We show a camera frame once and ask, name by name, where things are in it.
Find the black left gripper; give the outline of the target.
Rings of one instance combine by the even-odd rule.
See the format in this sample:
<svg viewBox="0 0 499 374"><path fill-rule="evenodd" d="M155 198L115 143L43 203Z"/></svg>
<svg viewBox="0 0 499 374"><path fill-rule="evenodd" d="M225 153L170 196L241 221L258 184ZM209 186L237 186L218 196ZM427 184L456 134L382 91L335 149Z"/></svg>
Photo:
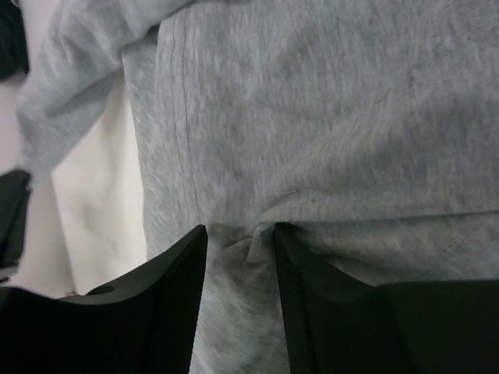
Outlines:
<svg viewBox="0 0 499 374"><path fill-rule="evenodd" d="M0 77L5 81L30 70L23 15L13 1L1 0L0 27Z"/></svg>

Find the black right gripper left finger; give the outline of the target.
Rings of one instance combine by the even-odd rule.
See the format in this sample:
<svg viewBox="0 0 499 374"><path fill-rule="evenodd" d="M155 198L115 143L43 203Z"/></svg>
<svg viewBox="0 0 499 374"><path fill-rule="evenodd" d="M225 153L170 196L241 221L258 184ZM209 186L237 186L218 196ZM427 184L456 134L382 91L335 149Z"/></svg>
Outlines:
<svg viewBox="0 0 499 374"><path fill-rule="evenodd" d="M203 289L207 232L85 295L1 290L4 373L187 373Z"/></svg>

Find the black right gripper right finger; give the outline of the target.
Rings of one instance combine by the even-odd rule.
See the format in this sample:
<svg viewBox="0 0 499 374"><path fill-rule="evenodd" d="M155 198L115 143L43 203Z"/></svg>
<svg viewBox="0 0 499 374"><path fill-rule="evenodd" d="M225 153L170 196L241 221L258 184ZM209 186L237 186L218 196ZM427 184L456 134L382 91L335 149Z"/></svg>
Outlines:
<svg viewBox="0 0 499 374"><path fill-rule="evenodd" d="M274 229L293 373L495 373L498 282L370 286L312 252L290 224Z"/></svg>

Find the grey tank top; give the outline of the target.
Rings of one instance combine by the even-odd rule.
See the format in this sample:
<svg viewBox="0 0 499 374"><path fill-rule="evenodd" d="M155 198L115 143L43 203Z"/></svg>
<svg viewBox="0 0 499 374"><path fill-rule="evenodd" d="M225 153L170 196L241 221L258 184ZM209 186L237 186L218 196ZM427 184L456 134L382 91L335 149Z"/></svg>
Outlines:
<svg viewBox="0 0 499 374"><path fill-rule="evenodd" d="M63 1L21 166L54 169L120 72L149 255L208 230L191 372L289 371L278 222L369 284L497 277L497 2Z"/></svg>

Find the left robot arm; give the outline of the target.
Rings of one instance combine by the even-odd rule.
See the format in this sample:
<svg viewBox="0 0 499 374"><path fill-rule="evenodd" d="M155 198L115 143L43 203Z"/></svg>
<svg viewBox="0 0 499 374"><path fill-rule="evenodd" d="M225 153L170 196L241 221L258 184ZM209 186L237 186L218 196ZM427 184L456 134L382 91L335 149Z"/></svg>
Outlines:
<svg viewBox="0 0 499 374"><path fill-rule="evenodd" d="M1 81L29 72L23 15L14 1L1 2ZM1 282L17 271L23 255L30 175L20 169L1 174Z"/></svg>

